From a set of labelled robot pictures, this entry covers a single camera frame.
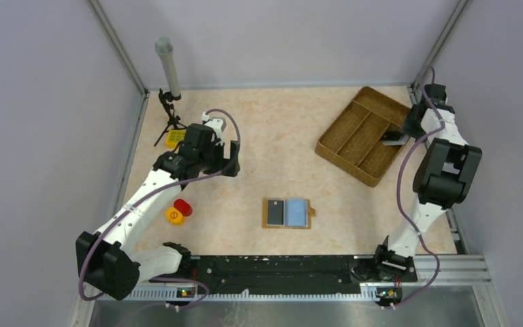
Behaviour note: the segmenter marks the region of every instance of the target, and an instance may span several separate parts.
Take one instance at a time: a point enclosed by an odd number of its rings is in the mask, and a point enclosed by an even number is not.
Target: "yellow block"
[[[165,211],[165,217],[167,217],[168,221],[174,225],[183,225],[185,222],[185,217],[183,217],[179,210],[175,209],[174,207],[171,207]]]
[[[165,146],[174,149],[179,141],[183,141],[185,138],[185,129],[172,129],[168,132],[168,136],[165,139]]]

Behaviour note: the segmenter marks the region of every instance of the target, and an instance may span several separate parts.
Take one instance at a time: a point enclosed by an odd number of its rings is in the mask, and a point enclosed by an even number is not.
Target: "black tripod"
[[[175,115],[175,108],[174,108],[172,102],[174,100],[179,100],[179,98],[181,98],[181,97],[178,97],[176,99],[171,94],[171,92],[164,93],[163,90],[159,89],[159,102],[161,102],[161,104],[163,105],[163,109],[165,109],[165,112],[167,112],[167,114],[169,116],[169,120],[168,120],[168,125],[165,126],[163,133],[161,133],[161,135],[159,136],[157,141],[155,141],[155,144],[153,146],[157,146],[157,144],[159,144],[159,141],[165,135],[165,133],[167,133],[171,129],[186,129],[187,128],[187,126],[185,126],[179,122],[181,120],[181,118],[179,116]]]

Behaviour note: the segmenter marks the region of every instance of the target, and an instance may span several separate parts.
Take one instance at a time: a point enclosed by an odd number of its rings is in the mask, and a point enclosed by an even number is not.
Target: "microphone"
[[[168,80],[173,100],[181,99],[177,72],[175,71],[175,65],[173,64],[173,46],[171,45],[170,39],[162,36],[155,40],[155,52],[157,52],[161,59],[161,64],[165,71],[165,78]]]

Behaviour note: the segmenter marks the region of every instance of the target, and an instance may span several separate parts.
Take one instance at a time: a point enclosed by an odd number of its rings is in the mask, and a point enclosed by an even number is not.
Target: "white wall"
[[[0,0],[0,326],[66,326],[140,95],[86,1]]]
[[[474,1],[436,62],[464,137],[484,152],[460,206],[512,326],[523,326],[523,1]]]
[[[455,0],[102,0],[146,87],[168,36],[185,88],[404,84]]]

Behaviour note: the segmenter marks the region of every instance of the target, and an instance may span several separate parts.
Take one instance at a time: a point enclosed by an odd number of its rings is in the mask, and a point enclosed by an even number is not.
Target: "red cap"
[[[179,210],[179,212],[184,215],[185,217],[189,217],[191,216],[192,212],[193,212],[193,209],[191,208],[191,206],[185,202],[183,199],[177,199],[175,200],[175,202],[173,202],[173,207],[177,210]]]

